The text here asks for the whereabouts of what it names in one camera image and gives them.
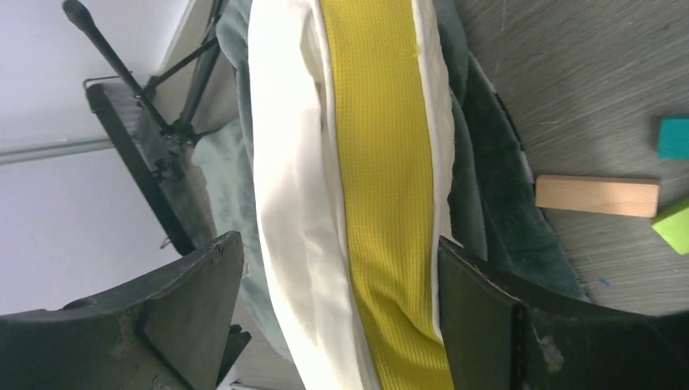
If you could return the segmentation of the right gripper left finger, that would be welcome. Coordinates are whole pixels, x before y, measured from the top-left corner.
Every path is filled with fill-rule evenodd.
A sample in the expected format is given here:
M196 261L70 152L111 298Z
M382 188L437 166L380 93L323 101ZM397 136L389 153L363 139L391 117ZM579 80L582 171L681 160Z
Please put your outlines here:
M245 348L232 321L244 268L228 232L60 310L1 318L4 389L215 389Z

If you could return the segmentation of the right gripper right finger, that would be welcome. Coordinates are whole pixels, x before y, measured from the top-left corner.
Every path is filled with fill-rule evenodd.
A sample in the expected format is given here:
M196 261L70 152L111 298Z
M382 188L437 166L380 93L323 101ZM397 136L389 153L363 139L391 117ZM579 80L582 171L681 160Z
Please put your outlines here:
M441 239L440 330L457 389L685 389L688 314L576 300Z

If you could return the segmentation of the grey fluffy pillowcase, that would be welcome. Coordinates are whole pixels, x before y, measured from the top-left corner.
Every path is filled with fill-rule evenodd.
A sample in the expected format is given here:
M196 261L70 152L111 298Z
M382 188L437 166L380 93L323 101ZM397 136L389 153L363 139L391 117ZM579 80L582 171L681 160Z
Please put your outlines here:
M237 231L249 274L240 296L271 347L290 358L269 298L258 243L250 114L248 1L231 1L216 32L235 70L239 115L197 144L192 161L206 179L217 233ZM503 102L470 53L452 1L435 2L438 30L452 92L456 158L448 198L453 238L488 262L555 293L586 300L570 260L543 212L535 205L534 180Z

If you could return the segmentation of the white yellow black pillow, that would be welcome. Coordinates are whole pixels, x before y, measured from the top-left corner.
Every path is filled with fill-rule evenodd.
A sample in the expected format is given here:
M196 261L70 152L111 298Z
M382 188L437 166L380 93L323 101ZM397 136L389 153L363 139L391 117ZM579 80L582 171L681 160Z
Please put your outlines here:
M270 298L308 389L450 389L439 238L454 122L430 1L256 1L253 182Z

